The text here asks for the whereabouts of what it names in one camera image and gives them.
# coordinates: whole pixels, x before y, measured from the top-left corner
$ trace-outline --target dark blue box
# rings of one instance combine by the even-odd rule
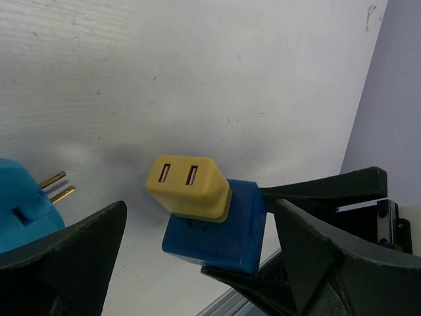
[[[211,223],[171,215],[162,250],[198,265],[258,271],[266,223],[262,194],[256,182],[228,182],[232,200],[227,219]]]

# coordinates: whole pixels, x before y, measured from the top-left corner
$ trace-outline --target yellow electrical socket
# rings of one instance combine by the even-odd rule
[[[228,216],[232,191],[211,158],[160,156],[146,188],[177,216],[216,223]]]

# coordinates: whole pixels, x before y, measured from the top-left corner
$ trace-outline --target white tabletop surface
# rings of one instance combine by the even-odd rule
[[[128,204],[103,315],[194,315],[227,289],[161,251],[158,155],[261,186],[339,172],[386,3],[0,1],[1,156],[68,172],[66,224]]]

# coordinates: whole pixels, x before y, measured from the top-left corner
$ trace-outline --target brass prong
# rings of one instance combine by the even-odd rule
[[[60,192],[56,196],[53,196],[50,199],[50,201],[53,204],[56,204],[58,201],[60,201],[61,199],[64,199],[66,196],[68,196],[69,194],[73,193],[74,191],[76,191],[76,188],[74,186],[69,186],[68,188],[64,189],[62,192]]]
[[[53,183],[59,181],[60,179],[64,178],[66,176],[66,171],[62,171],[57,173],[55,176],[52,176],[51,178],[48,178],[47,180],[44,180],[43,182],[41,182],[39,185],[39,187],[41,189],[44,189],[50,185],[52,185]]]

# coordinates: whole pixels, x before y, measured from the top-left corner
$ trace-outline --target blue plug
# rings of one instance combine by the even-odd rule
[[[0,253],[64,228],[53,202],[73,192],[74,187],[67,188],[52,200],[42,188],[65,175],[60,172],[38,185],[24,167],[0,158]]]
[[[255,182],[228,180],[232,199],[227,219],[211,223],[171,215],[162,250],[199,265],[244,273],[259,269],[266,206]]]

